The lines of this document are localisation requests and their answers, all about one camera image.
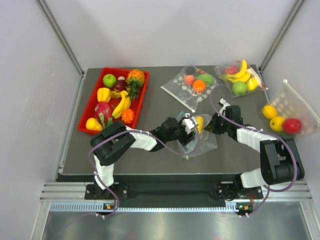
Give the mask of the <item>blue zip top bag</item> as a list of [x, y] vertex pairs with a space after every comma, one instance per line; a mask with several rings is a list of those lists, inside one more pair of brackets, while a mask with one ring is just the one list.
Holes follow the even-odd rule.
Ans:
[[[182, 111], [178, 115], [177, 120], [180, 121], [184, 114], [186, 113]], [[194, 115], [193, 117], [196, 117], [196, 116], [203, 117], [204, 128], [210, 123], [212, 119], [212, 117], [209, 114]], [[189, 158], [196, 157], [217, 149], [218, 144], [216, 140], [216, 135], [214, 133], [211, 133], [203, 129], [202, 133], [199, 134], [197, 129], [195, 133], [195, 139], [193, 141], [191, 141], [187, 146], [182, 146], [178, 142], [178, 147], [182, 154], [182, 157], [188, 160]]]

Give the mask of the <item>yellow lemon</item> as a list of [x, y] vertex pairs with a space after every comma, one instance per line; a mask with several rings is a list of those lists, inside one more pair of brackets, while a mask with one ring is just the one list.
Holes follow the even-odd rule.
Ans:
[[196, 121], [197, 121], [197, 129], [198, 129], [198, 133], [201, 134], [202, 131], [204, 130], [204, 118], [202, 116], [196, 116], [195, 117]]

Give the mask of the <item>small orange pumpkin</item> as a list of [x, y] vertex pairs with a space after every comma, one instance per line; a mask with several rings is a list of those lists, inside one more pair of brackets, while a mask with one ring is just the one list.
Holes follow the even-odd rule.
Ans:
[[126, 125], [130, 125], [133, 123], [135, 118], [135, 112], [128, 108], [126, 110], [123, 111], [122, 115], [121, 115], [121, 120], [126, 124]]

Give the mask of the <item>toy pineapple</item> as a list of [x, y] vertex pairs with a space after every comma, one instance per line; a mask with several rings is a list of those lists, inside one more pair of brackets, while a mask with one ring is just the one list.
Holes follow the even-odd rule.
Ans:
[[139, 69], [133, 69], [128, 73], [126, 82], [128, 96], [130, 100], [133, 101], [139, 96], [140, 90], [145, 83], [145, 74]]

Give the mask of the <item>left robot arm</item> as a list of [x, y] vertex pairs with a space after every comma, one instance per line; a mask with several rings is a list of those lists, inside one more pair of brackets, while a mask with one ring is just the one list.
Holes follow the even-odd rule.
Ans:
[[129, 149], [157, 152], [163, 148], [182, 156], [167, 143], [177, 141], [182, 146], [195, 141], [199, 144], [199, 123], [195, 117], [185, 115], [181, 120], [168, 117], [161, 126], [143, 131], [116, 122], [95, 135], [91, 140], [88, 158], [93, 164], [96, 192], [102, 198], [109, 198], [114, 191], [114, 165]]

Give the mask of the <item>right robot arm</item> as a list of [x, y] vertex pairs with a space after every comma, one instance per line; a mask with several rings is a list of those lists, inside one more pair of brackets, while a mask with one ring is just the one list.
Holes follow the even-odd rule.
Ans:
[[226, 102], [219, 106], [220, 110], [215, 111], [205, 129], [216, 135], [227, 134], [234, 141], [257, 151], [260, 157], [260, 167], [237, 175], [233, 185], [237, 197], [245, 198], [252, 188], [267, 185], [289, 183], [285, 188], [287, 190], [305, 177], [305, 169], [293, 138], [282, 138], [244, 125], [238, 105]]

